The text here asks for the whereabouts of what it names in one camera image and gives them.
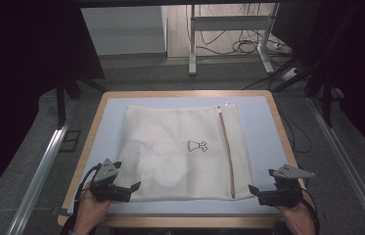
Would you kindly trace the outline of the black rectangular floor frame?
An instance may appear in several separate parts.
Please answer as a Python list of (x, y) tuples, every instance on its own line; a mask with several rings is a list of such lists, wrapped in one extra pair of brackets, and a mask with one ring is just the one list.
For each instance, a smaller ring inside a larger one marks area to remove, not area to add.
[(61, 153), (74, 152), (78, 145), (80, 135), (81, 135), (80, 130), (69, 130), (63, 139), (62, 145), (60, 147), (60, 152)]

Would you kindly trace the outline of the light blue mat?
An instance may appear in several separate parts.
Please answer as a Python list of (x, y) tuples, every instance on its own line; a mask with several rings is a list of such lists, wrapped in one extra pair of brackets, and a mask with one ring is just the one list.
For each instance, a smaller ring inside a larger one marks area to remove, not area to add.
[(222, 97), (103, 97), (70, 187), (92, 167), (120, 162), (115, 185), (137, 185), (111, 215), (277, 215), (251, 186), (274, 189), (270, 169), (294, 164), (270, 94)]

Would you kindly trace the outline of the aluminium rail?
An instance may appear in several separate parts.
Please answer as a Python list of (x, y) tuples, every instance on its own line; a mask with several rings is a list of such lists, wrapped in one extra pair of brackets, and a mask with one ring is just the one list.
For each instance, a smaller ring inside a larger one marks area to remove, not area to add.
[(347, 154), (342, 142), (338, 138), (333, 127), (330, 127), (326, 121), (324, 121), (321, 114), (321, 107), (314, 98), (307, 98), (306, 101), (310, 105), (317, 122), (322, 129), (326, 139), (328, 140), (333, 152), (340, 163), (340, 166), (349, 181), (356, 197), (358, 198), (362, 208), (365, 211), (365, 183), (362, 180), (360, 174), (355, 169), (349, 155)]
[(77, 103), (77, 100), (68, 101), (66, 120), (54, 131), (44, 155), (27, 187), (18, 210), (10, 223), (6, 235), (23, 235), (24, 229), (68, 131)]

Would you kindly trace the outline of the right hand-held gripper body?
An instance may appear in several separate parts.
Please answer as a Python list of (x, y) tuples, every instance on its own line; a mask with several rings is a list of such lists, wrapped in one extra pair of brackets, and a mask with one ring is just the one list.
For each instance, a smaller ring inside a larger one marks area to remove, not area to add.
[(284, 164), (275, 170), (273, 178), (276, 189), (260, 191), (260, 195), (257, 197), (259, 203), (269, 207), (295, 207), (303, 198), (299, 180), (314, 177), (315, 174), (289, 164)]

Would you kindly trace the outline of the white cabinet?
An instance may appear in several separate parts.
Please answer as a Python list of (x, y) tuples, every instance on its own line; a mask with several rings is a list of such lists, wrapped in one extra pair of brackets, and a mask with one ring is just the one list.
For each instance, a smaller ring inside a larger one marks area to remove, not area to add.
[(166, 51), (161, 6), (82, 8), (81, 13), (99, 56)]

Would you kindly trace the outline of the black metal stand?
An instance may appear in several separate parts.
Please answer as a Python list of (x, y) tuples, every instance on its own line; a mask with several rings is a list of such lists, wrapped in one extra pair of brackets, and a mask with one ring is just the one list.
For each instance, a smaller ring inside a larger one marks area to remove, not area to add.
[(310, 73), (311, 77), (304, 88), (304, 93), (307, 97), (314, 97), (319, 91), (322, 91), (321, 116), (328, 127), (333, 127), (331, 107), (332, 102), (336, 101), (336, 98), (333, 97), (333, 77), (330, 75), (328, 67), (321, 62), (310, 67)]
[(77, 82), (81, 81), (90, 87), (105, 93), (108, 89), (92, 79), (82, 76), (79, 73), (72, 72), (69, 75), (59, 75), (57, 78), (57, 109), (58, 109), (58, 130), (61, 130), (67, 123), (67, 110), (65, 104), (65, 94), (67, 92), (72, 100), (77, 100), (81, 96), (81, 90)]

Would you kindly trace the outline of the white desk frame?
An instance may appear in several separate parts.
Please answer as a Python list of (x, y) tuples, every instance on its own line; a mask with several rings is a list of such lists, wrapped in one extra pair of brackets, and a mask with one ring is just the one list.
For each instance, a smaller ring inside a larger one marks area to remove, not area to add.
[(197, 73), (196, 33), (202, 31), (233, 31), (253, 30), (262, 31), (262, 39), (256, 44), (256, 51), (265, 71), (272, 74), (274, 69), (266, 53), (267, 42), (278, 10), (278, 3), (272, 6), (268, 15), (236, 15), (236, 16), (199, 16), (196, 14), (197, 5), (191, 5), (191, 16), (188, 32), (190, 33), (189, 75)]

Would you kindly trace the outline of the person's right hand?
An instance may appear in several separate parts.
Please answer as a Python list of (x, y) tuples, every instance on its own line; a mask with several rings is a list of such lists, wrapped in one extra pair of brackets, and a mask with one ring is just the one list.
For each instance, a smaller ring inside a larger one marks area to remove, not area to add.
[(316, 235), (313, 215), (303, 203), (294, 208), (278, 207), (277, 210), (293, 235)]

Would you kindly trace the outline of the black curtain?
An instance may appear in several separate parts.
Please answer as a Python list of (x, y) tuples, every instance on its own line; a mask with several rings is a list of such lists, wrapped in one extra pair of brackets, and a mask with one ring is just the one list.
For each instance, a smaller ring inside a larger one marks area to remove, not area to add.
[(46, 0), (0, 0), (0, 177), (38, 113), (42, 94), (103, 77), (81, 9)]
[(316, 68), (305, 93), (338, 88), (342, 110), (365, 137), (365, 0), (282, 2), (272, 34)]

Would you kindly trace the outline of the person's left hand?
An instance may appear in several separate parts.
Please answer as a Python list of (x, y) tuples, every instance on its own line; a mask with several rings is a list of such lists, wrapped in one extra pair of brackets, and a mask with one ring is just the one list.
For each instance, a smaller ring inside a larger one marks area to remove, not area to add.
[(72, 229), (75, 235), (89, 235), (104, 219), (110, 208), (110, 201), (98, 201), (89, 190), (91, 183), (87, 182), (79, 198), (76, 222)]

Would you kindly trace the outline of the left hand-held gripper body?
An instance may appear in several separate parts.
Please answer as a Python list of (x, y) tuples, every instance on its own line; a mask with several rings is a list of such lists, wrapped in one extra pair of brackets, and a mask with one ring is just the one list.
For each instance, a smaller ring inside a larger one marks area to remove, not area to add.
[(105, 159), (93, 176), (90, 185), (90, 191), (98, 201), (130, 201), (131, 190), (114, 185), (117, 176), (118, 169), (114, 167), (114, 163), (110, 159)]

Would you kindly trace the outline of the wooden table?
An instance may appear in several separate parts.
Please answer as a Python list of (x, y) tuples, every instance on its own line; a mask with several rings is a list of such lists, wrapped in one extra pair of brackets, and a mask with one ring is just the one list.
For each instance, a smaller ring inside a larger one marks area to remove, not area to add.
[[(251, 151), (253, 184), (274, 188), (268, 169), (296, 165), (284, 125), (272, 94), (266, 90), (124, 91), (102, 96), (63, 209), (72, 213), (73, 198), (85, 172), (106, 158), (116, 160), (125, 110), (130, 105), (158, 108), (206, 107), (234, 104), (239, 108)], [(271, 228), (280, 219), (277, 210), (258, 199), (239, 201), (173, 201), (115, 203), (102, 223), (114, 228)]]

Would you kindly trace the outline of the white mesh laundry bag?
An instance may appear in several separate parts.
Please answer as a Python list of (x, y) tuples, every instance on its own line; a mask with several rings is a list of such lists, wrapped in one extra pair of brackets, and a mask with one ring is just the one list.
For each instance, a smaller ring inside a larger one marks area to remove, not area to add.
[[(182, 141), (188, 172), (175, 186), (161, 186), (138, 172), (140, 142), (134, 134), (159, 127)], [(250, 154), (235, 105), (159, 109), (130, 106), (123, 125), (121, 168), (115, 184), (129, 187), (141, 181), (133, 201), (242, 200), (252, 184)]]

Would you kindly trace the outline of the white garment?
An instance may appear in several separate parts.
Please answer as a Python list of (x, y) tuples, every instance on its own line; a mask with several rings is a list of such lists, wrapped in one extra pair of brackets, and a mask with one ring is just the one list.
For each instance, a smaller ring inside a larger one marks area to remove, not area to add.
[(159, 127), (144, 127), (134, 134), (141, 146), (138, 172), (143, 179), (175, 187), (187, 174), (182, 141)]

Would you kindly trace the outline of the white power strip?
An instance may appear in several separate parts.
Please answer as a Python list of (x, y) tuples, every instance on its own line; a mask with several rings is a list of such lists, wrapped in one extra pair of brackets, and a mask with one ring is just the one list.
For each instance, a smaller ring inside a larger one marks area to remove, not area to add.
[(288, 81), (291, 78), (293, 78), (294, 76), (296, 76), (297, 74), (300, 73), (300, 69), (298, 68), (291, 68), (289, 71), (287, 71), (283, 76), (282, 79), (284, 81)]

